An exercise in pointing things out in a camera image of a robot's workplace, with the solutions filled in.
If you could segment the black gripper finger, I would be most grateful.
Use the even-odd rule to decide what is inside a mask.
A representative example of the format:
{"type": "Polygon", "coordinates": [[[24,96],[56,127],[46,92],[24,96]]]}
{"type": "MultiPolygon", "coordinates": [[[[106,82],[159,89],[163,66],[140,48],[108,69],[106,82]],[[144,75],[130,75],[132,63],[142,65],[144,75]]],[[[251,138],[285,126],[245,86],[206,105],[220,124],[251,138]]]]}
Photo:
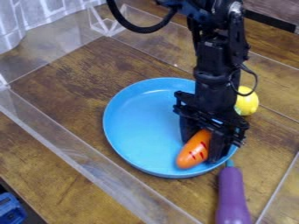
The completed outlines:
{"type": "Polygon", "coordinates": [[[234,129],[214,130],[210,140],[210,155],[208,162],[216,163],[230,153],[234,147],[238,147],[238,142],[234,138],[234,129]]]}
{"type": "Polygon", "coordinates": [[[192,136],[204,129],[204,126],[200,125],[195,120],[187,117],[180,117],[180,133],[182,141],[187,143],[192,136]]]}

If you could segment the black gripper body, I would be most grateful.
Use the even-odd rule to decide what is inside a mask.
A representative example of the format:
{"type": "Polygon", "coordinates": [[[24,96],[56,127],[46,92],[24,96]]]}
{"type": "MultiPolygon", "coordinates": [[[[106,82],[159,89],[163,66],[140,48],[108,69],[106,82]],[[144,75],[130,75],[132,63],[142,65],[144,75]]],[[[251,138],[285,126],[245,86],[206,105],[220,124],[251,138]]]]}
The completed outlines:
{"type": "Polygon", "coordinates": [[[234,129],[238,146],[242,145],[249,130],[249,122],[235,111],[240,71],[215,75],[194,71],[195,90],[192,93],[176,91],[176,103],[172,111],[179,117],[187,117],[204,126],[211,133],[214,130],[234,129]]]}

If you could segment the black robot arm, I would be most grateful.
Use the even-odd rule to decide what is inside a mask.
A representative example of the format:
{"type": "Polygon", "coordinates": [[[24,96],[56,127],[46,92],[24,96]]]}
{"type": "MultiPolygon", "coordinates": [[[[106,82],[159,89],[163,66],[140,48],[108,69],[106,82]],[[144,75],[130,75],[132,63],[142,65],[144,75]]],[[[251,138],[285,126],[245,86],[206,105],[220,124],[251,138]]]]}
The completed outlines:
{"type": "Polygon", "coordinates": [[[195,91],[178,91],[174,112],[180,116],[182,140],[199,130],[211,132],[208,161],[228,155],[242,145],[249,122],[235,103],[243,62],[249,59],[242,0],[156,0],[187,16],[196,67],[195,91]]]}

